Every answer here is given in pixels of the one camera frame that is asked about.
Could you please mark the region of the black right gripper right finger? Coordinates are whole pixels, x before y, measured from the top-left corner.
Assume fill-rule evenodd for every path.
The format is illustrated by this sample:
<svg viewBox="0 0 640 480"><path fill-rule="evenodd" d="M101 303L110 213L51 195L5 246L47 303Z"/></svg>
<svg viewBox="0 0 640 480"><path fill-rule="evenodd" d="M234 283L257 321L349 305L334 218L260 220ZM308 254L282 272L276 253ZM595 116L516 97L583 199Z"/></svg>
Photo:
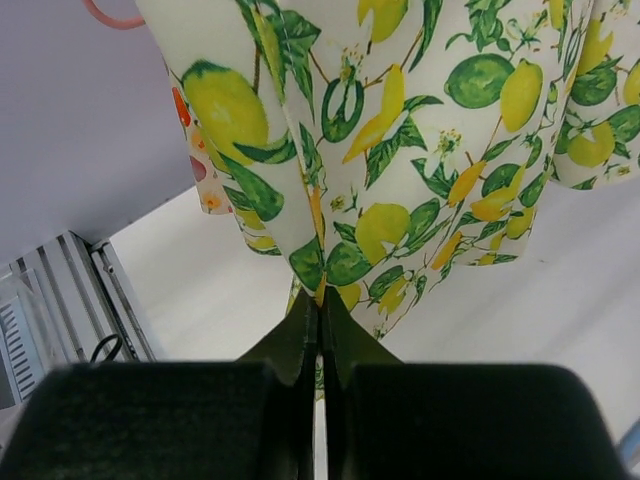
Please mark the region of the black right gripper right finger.
<svg viewBox="0 0 640 480"><path fill-rule="evenodd" d="M332 479L626 479L586 384L552 364L405 363L328 289Z"/></svg>

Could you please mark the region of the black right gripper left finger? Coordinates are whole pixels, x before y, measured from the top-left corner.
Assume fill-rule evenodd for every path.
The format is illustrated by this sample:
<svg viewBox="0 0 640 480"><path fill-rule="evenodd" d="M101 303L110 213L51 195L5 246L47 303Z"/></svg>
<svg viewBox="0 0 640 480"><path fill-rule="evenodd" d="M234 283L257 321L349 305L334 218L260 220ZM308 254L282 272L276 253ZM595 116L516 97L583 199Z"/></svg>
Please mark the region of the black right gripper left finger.
<svg viewBox="0 0 640 480"><path fill-rule="evenodd" d="M78 363L34 391L5 479L310 479L318 310L234 361Z"/></svg>

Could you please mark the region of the tulip print skirt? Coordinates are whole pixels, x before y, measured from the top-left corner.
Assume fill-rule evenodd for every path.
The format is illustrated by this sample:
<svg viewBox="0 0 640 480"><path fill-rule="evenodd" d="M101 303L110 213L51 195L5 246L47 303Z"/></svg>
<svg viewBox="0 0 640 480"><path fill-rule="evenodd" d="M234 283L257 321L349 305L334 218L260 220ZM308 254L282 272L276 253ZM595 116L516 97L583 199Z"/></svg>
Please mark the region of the tulip print skirt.
<svg viewBox="0 0 640 480"><path fill-rule="evenodd" d="M164 68L169 78L176 113L186 141L200 207L209 215L232 213L231 203L209 157L206 148L207 138L202 133L199 121L187 101L180 79L166 62L164 62Z"/></svg>

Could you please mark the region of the lemon print skirt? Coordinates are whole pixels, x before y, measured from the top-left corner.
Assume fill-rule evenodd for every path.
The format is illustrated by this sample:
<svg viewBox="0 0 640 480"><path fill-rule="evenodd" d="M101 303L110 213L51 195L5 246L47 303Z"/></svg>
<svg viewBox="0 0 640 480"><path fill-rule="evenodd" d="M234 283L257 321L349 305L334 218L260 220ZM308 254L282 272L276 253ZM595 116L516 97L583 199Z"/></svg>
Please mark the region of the lemon print skirt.
<svg viewBox="0 0 640 480"><path fill-rule="evenodd" d="M141 1L250 250L382 337L639 174L635 1Z"/></svg>

